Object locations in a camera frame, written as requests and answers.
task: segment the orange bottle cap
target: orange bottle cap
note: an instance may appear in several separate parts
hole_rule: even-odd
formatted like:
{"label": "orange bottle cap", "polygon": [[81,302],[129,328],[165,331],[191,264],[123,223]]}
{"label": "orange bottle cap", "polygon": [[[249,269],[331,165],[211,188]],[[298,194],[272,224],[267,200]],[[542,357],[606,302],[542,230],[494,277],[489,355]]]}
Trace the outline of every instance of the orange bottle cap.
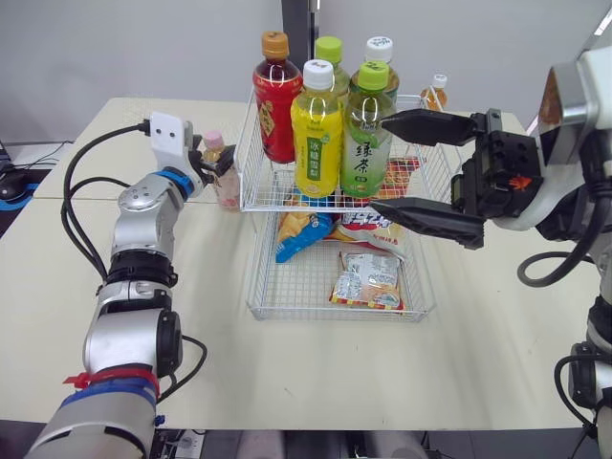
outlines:
{"label": "orange bottle cap", "polygon": [[270,59],[284,59],[289,55],[289,38],[283,32],[263,32],[261,52]]}

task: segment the green bottle cap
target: green bottle cap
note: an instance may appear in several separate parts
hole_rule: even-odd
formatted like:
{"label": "green bottle cap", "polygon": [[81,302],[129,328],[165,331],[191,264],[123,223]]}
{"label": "green bottle cap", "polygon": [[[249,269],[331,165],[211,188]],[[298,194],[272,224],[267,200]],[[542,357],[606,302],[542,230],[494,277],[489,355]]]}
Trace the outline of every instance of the green bottle cap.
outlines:
{"label": "green bottle cap", "polygon": [[386,88],[389,81],[389,66],[378,60],[368,60],[360,66],[357,84],[366,91],[379,91]]}
{"label": "green bottle cap", "polygon": [[338,64],[342,60],[342,40],[335,36],[322,36],[315,42],[315,58]]}

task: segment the drink bottle in background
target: drink bottle in background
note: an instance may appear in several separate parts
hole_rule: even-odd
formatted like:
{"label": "drink bottle in background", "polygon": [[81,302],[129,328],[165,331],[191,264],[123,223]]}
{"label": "drink bottle in background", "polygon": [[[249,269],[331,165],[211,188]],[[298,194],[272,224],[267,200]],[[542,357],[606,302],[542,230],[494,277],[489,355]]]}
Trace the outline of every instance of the drink bottle in background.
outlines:
{"label": "drink bottle in background", "polygon": [[395,113],[395,103],[385,93],[388,78],[387,64],[365,62],[359,70],[359,88],[348,96],[340,186],[354,198],[373,196],[384,182],[392,136],[381,127],[381,119]]}
{"label": "drink bottle in background", "polygon": [[331,91],[334,67],[320,59],[304,64],[304,92],[295,98],[291,119],[295,143],[295,184],[310,198],[322,198],[338,185],[342,153],[342,112]]}
{"label": "drink bottle in background", "polygon": [[[365,43],[365,61],[377,60],[386,63],[387,65],[393,58],[393,40],[387,36],[373,36]],[[351,77],[350,91],[359,91],[357,83],[359,71],[355,72]],[[398,88],[400,87],[400,78],[398,74],[389,66],[389,80],[387,81],[384,91],[393,100],[393,103],[398,98]]]}
{"label": "drink bottle in background", "polygon": [[302,75],[287,59],[289,39],[283,32],[264,32],[261,51],[266,60],[252,74],[264,152],[276,163],[295,160],[291,104],[302,87]]}
{"label": "drink bottle in background", "polygon": [[335,36],[322,36],[315,42],[315,58],[327,60],[334,66],[332,92],[338,97],[342,107],[348,99],[348,82],[351,77],[340,67],[342,62],[342,40]]}
{"label": "drink bottle in background", "polygon": [[[202,153],[202,159],[209,163],[217,163],[221,159],[226,146],[223,136],[219,131],[208,131],[204,135],[204,145],[207,148]],[[214,192],[217,195],[217,203],[225,210],[240,210],[240,179],[233,164],[220,177],[215,176]]]}
{"label": "drink bottle in background", "polygon": [[442,112],[447,106],[448,97],[444,88],[447,86],[447,76],[436,74],[433,76],[431,86],[425,88],[421,93],[421,98],[425,100],[426,108]]}

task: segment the wire basket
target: wire basket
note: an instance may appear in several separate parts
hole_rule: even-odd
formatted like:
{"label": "wire basket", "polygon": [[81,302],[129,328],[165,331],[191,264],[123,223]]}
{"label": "wire basket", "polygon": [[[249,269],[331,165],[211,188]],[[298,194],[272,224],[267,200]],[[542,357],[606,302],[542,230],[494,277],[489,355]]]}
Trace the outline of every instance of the wire basket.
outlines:
{"label": "wire basket", "polygon": [[[398,96],[398,111],[423,106],[419,96]],[[407,186],[397,190],[388,188],[384,198],[419,196],[449,202],[450,179],[461,165],[456,147],[423,146],[394,137],[389,160],[388,167],[399,164],[400,170],[395,172],[404,174],[408,180]],[[430,238],[412,231],[404,230],[401,242],[404,259],[400,265],[399,291],[405,306],[402,311],[349,306],[329,300],[341,274],[339,252],[374,250],[339,241],[319,241],[285,263],[275,262],[278,212],[369,213],[375,210],[364,207],[363,201],[344,199],[339,188],[327,201],[313,200],[308,207],[303,202],[298,206],[292,199],[295,164],[276,164],[264,154],[253,95],[236,148],[235,163],[240,176],[241,209],[269,212],[251,215],[253,222],[259,217],[263,220],[260,227],[254,225],[256,243],[247,294],[247,304],[255,318],[419,321],[436,306],[426,256],[431,254],[427,247]]]}
{"label": "wire basket", "polygon": [[406,231],[400,264],[399,290],[405,309],[371,309],[332,303],[329,297],[341,273],[339,253],[381,253],[339,241],[319,241],[285,263],[275,262],[279,213],[265,215],[253,253],[247,304],[255,318],[357,319],[419,321],[435,306],[427,259],[426,239]]}
{"label": "wire basket", "polygon": [[[423,106],[423,100],[419,96],[398,96],[398,111]],[[456,147],[441,144],[424,146],[406,143],[394,137],[389,160],[388,167],[394,167],[395,170],[387,170],[387,176],[389,172],[409,176],[409,185],[388,187],[384,190],[384,195],[379,196],[381,199],[420,196],[436,201],[449,201],[450,179],[461,163]],[[235,162],[240,176],[240,208],[243,211],[374,212],[374,209],[363,206],[363,200],[345,199],[339,187],[326,202],[312,200],[308,207],[304,207],[303,202],[295,202],[292,199],[295,163],[277,164],[264,154],[257,104],[253,95],[236,150]]]}

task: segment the blue band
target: blue band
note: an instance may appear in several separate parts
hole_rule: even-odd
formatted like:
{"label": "blue band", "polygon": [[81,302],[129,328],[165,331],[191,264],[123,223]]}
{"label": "blue band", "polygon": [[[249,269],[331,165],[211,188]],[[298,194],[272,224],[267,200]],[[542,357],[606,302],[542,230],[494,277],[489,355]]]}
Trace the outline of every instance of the blue band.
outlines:
{"label": "blue band", "polygon": [[61,407],[71,404],[72,402],[77,402],[79,400],[86,399],[88,397],[93,397],[100,394],[109,394],[109,393],[119,393],[119,392],[128,392],[131,394],[140,395],[145,400],[147,400],[151,406],[155,408],[156,400],[155,396],[152,395],[146,389],[151,389],[153,394],[155,393],[155,386],[152,382],[146,380],[145,378],[123,378],[116,379],[106,382],[99,382],[93,385],[90,385],[86,389],[75,392],[70,397],[67,397],[62,403]]}
{"label": "blue band", "polygon": [[187,177],[186,175],[181,176],[175,172],[172,172],[171,170],[158,170],[157,172],[154,172],[154,174],[159,175],[160,177],[166,177],[166,179],[171,180],[174,184],[176,184],[183,190],[187,198],[191,196],[191,193],[193,193],[193,183],[191,182],[191,179],[189,179],[189,177]]}

